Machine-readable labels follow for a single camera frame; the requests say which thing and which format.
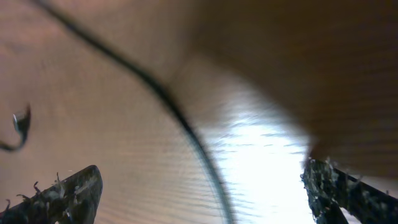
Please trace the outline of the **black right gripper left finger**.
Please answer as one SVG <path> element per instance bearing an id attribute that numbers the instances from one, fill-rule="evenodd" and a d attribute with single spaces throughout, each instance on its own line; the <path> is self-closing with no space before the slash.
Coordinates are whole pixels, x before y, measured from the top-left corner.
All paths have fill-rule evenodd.
<path id="1" fill-rule="evenodd" d="M 96 165 L 40 190 L 35 195 L 20 194 L 22 202 L 1 212 L 1 224 L 93 224 L 103 191 L 103 180 Z"/>

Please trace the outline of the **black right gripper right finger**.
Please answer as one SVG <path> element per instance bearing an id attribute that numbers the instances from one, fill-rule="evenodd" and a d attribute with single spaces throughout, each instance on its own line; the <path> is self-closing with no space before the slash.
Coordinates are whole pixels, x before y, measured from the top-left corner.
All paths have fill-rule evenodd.
<path id="1" fill-rule="evenodd" d="M 329 162 L 309 159 L 301 175 L 318 224 L 347 223 L 342 209 L 363 224 L 397 224 L 397 199 Z"/>

